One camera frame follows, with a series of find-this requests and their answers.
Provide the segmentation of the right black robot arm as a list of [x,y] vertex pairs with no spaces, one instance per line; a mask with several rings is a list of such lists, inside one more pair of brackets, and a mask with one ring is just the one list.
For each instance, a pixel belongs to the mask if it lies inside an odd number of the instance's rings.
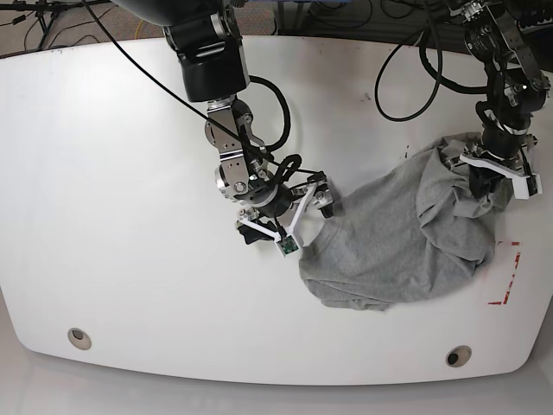
[[[176,53],[188,101],[207,104],[205,135],[219,153],[215,180],[220,193],[242,204],[236,228],[250,245],[273,242],[282,255],[303,246],[297,232],[308,207],[329,218],[334,198],[321,171],[308,171],[303,183],[288,186],[302,158],[273,154],[288,141],[291,114],[280,89],[249,74],[234,10],[241,1],[120,1],[118,6],[162,28]],[[252,131],[253,114],[238,98],[250,84],[271,90],[283,113],[283,132],[266,144]]]

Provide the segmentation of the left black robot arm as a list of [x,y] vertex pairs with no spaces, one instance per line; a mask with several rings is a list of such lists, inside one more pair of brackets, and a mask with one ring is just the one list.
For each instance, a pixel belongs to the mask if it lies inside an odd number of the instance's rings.
[[476,141],[467,144],[459,162],[469,166],[469,187],[480,198],[495,191],[502,179],[512,182],[514,197],[528,200],[542,192],[528,153],[536,144],[529,133],[550,89],[549,79],[501,1],[447,1],[452,16],[463,18],[465,43],[484,64],[486,100],[475,111],[483,125]]

